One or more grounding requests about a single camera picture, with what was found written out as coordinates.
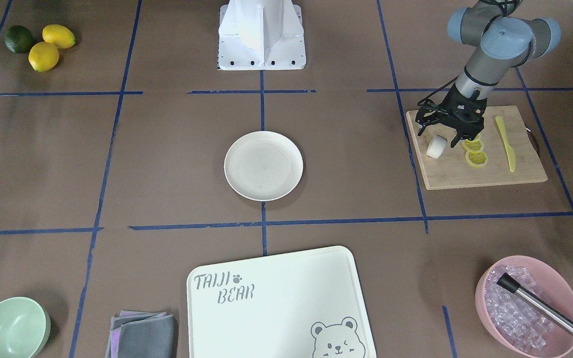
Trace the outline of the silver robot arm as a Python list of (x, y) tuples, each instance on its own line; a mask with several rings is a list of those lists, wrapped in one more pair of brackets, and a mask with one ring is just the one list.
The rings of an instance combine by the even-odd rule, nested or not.
[(478, 0), (450, 16), (448, 36), (475, 51), (440, 103), (430, 96), (418, 103), (418, 135), (430, 125), (441, 124), (455, 130), (452, 146), (474, 140), (484, 129), (487, 98), (507, 71), (543, 57), (559, 45), (559, 23), (552, 18), (513, 17), (520, 5), (520, 0)]

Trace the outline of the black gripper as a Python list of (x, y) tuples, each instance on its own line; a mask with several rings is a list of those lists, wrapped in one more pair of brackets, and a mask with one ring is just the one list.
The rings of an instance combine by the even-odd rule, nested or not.
[(417, 136), (422, 136), (430, 125), (442, 124), (456, 130), (456, 135), (450, 142), (453, 149), (457, 143), (473, 139), (484, 129), (484, 112), (487, 99), (479, 99), (479, 93), (473, 93), (468, 98), (458, 91), (450, 91), (440, 104), (432, 99), (432, 94), (418, 102), (420, 107), (414, 122), (418, 124)]

